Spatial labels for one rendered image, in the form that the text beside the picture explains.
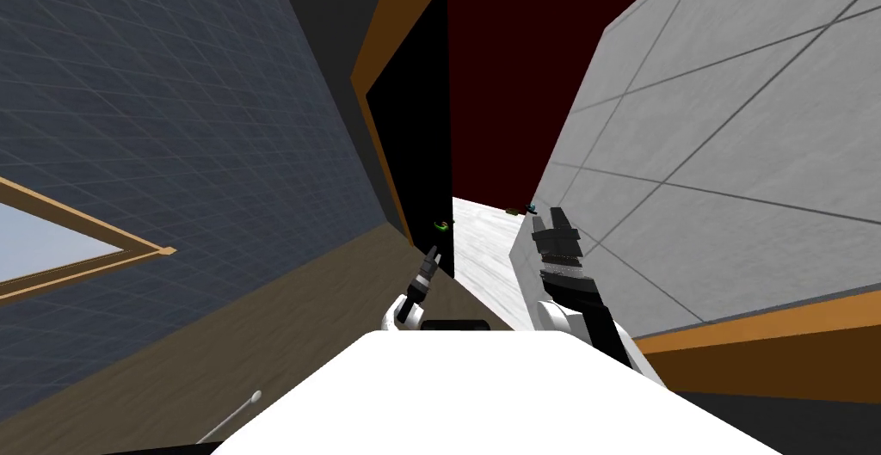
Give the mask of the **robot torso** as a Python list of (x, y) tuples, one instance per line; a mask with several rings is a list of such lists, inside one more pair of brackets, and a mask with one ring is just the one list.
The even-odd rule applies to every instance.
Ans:
[(561, 330), (373, 330), (213, 455), (780, 455)]

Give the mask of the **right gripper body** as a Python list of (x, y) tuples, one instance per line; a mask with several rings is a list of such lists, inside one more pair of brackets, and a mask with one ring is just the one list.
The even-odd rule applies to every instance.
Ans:
[(550, 228), (532, 233), (543, 261), (577, 261), (584, 257), (581, 236), (574, 228)]

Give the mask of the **wood framed window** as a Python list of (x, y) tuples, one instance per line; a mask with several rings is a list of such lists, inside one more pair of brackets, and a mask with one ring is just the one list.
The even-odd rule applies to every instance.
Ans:
[(0, 307), (175, 252), (0, 177)]

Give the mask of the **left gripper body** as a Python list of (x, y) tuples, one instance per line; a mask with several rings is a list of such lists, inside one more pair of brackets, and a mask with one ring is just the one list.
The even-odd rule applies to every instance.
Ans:
[(420, 266), (417, 278), (422, 283), (429, 283), (433, 276), (435, 275), (441, 255), (438, 253), (437, 246), (433, 246), (431, 250), (426, 254), (422, 265)]

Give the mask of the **white rod with ball end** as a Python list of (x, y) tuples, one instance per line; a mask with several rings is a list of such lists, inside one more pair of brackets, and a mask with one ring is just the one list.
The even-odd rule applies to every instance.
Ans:
[(214, 436), (219, 430), (229, 424), (233, 419), (235, 419), (238, 415), (241, 415), (249, 406), (257, 403), (262, 397), (262, 392), (260, 390), (256, 390), (248, 400), (245, 401), (240, 407), (237, 407), (232, 413), (230, 413), (222, 422), (216, 425), (213, 429), (211, 429), (208, 433), (197, 441), (197, 444), (205, 444), (207, 443), (212, 436)]

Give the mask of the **black door leaf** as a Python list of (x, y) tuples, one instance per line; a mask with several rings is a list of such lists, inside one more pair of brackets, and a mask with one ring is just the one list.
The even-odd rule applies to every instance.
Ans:
[(437, 246), (453, 276), (453, 178), (447, 0), (431, 0), (367, 91), (367, 104), (413, 244)]

